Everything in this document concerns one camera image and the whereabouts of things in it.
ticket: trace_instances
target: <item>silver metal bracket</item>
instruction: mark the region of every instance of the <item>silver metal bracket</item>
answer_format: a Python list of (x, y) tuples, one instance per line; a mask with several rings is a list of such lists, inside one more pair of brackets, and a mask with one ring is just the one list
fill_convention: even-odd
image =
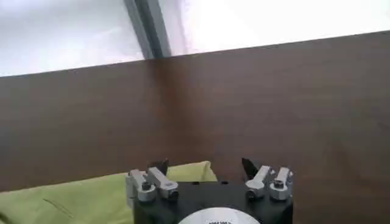
[(169, 180), (160, 170), (156, 167), (148, 168), (147, 179), (155, 184), (160, 192), (160, 195), (168, 200), (176, 200), (179, 196), (179, 185), (175, 181)]
[(157, 194), (156, 187), (148, 182), (138, 170), (131, 170), (126, 176), (127, 204), (132, 208), (133, 200), (152, 201)]
[(252, 180), (249, 180), (245, 185), (249, 188), (247, 191), (247, 197), (249, 199), (260, 198), (264, 195), (264, 179), (272, 173), (272, 169), (269, 166), (262, 166), (256, 173)]
[(269, 194), (275, 200), (286, 200), (292, 197), (292, 172), (287, 167), (281, 167), (277, 177), (269, 185)]

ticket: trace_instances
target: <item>green cushion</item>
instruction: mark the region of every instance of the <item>green cushion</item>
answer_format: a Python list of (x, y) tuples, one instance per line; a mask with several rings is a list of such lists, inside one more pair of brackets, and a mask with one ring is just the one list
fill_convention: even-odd
[[(174, 181), (216, 181), (210, 162), (168, 169)], [(133, 223), (125, 173), (0, 193), (0, 224)]]

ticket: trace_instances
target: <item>screw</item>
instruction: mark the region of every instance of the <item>screw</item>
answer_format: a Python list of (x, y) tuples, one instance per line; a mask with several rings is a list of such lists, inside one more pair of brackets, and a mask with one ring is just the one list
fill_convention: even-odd
[(256, 193), (252, 190), (248, 190), (246, 193), (246, 198), (249, 200), (249, 201), (254, 201), (256, 199)]
[(178, 191), (172, 191), (168, 195), (168, 201), (170, 202), (176, 202), (179, 199), (179, 192)]
[(283, 183), (283, 181), (281, 181), (281, 180), (274, 180), (274, 186), (275, 186), (275, 188), (280, 189), (280, 188), (283, 188), (284, 185), (285, 185), (285, 184)]
[(152, 185), (149, 182), (145, 181), (142, 183), (142, 191), (148, 191), (151, 188), (152, 188)]

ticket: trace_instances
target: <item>wooden panel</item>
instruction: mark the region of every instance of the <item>wooden panel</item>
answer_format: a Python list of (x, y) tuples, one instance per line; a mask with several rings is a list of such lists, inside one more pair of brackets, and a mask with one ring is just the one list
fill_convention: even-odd
[(0, 191), (156, 159), (295, 171), (296, 223), (390, 223), (390, 32), (0, 79)]

